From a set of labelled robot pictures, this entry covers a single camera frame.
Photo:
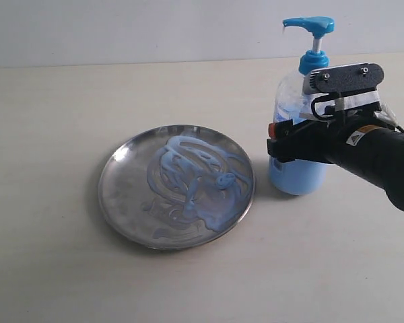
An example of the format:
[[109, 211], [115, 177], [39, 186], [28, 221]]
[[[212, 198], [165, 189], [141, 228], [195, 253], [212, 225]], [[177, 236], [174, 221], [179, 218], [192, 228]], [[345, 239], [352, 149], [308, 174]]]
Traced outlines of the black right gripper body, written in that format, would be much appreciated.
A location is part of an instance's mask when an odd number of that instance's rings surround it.
[[335, 165], [382, 165], [383, 122], [354, 110], [333, 120], [277, 122], [277, 138], [268, 138], [267, 151], [281, 162], [301, 159]]

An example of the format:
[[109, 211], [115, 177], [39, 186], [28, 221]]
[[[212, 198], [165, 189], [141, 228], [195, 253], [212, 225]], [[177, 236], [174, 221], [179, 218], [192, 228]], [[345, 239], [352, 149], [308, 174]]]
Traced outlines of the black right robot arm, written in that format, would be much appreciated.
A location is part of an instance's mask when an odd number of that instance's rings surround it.
[[272, 122], [268, 131], [271, 157], [335, 164], [383, 189], [404, 211], [404, 130], [377, 118], [374, 104], [298, 124]]

